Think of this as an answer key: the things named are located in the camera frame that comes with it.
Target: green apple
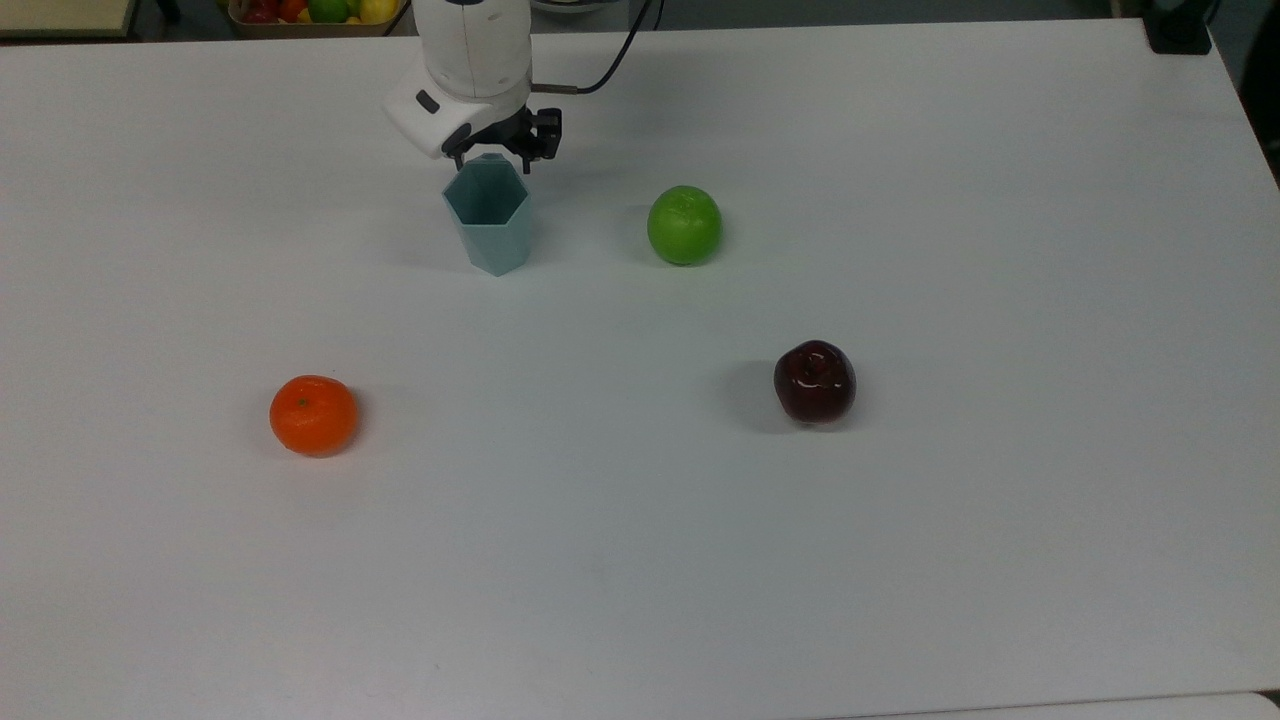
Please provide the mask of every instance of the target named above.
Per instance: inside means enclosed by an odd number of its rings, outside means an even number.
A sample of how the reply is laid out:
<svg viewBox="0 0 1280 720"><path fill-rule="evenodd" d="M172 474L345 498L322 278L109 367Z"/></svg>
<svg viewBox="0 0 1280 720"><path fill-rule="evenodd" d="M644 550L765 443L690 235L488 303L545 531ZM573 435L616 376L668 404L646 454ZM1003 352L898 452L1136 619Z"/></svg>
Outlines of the green apple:
<svg viewBox="0 0 1280 720"><path fill-rule="evenodd" d="M314 23L347 22L347 0L307 0Z"/></svg>
<svg viewBox="0 0 1280 720"><path fill-rule="evenodd" d="M710 195L687 184L663 192L649 209L649 245L672 265L692 265L719 246L719 208Z"/></svg>

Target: light blue cup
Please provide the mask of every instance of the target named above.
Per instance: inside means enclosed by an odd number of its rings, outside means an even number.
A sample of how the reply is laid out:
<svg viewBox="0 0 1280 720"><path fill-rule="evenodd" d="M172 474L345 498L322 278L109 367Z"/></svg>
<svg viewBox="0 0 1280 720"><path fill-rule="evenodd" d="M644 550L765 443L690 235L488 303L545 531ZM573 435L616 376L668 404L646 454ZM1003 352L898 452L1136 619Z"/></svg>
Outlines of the light blue cup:
<svg viewBox="0 0 1280 720"><path fill-rule="evenodd" d="M472 265L502 275L529 260L529 188L506 158L486 152L462 165L444 188L444 204Z"/></svg>

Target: tangerine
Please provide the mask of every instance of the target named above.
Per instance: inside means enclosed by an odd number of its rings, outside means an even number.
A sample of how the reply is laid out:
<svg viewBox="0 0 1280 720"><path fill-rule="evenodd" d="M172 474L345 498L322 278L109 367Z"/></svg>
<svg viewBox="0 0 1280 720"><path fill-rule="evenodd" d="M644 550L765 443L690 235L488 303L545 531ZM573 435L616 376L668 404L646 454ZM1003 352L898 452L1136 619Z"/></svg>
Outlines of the tangerine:
<svg viewBox="0 0 1280 720"><path fill-rule="evenodd" d="M323 375L300 375L271 400L271 432L301 455L333 455L356 434L360 411L347 386Z"/></svg>

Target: fruit basket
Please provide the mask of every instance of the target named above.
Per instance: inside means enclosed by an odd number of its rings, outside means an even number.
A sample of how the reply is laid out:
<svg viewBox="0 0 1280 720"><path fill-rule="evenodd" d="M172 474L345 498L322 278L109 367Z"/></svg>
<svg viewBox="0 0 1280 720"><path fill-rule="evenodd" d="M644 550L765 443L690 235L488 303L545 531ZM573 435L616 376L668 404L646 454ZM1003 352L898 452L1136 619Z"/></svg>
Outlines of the fruit basket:
<svg viewBox="0 0 1280 720"><path fill-rule="evenodd" d="M404 9L406 0L396 0L396 12L380 23L247 23L244 14L253 0L228 0L227 19L238 37L248 40L287 40L292 37L372 37L387 35L396 18Z"/></svg>

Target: table surface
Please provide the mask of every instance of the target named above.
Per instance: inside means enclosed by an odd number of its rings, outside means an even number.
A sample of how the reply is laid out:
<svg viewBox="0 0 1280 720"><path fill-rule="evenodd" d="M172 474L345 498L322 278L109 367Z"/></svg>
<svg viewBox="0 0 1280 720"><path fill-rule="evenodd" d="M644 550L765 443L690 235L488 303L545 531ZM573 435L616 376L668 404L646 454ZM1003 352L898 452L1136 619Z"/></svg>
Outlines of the table surface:
<svg viewBox="0 0 1280 720"><path fill-rule="evenodd" d="M5 3L0 37L123 37L134 0Z"/></svg>
<svg viewBox="0 0 1280 720"><path fill-rule="evenodd" d="M928 720L1280 720L1280 708L1242 693L938 712Z"/></svg>
<svg viewBox="0 0 1280 720"><path fill-rule="evenodd" d="M620 41L535 37L538 79ZM381 114L415 44L0 49L8 719L1280 685L1280 195L1216 56L646 35L558 99L490 278ZM704 266L645 242L677 183L724 211ZM820 430L771 386L812 337L859 373ZM358 393L338 457L268 429L303 373Z"/></svg>

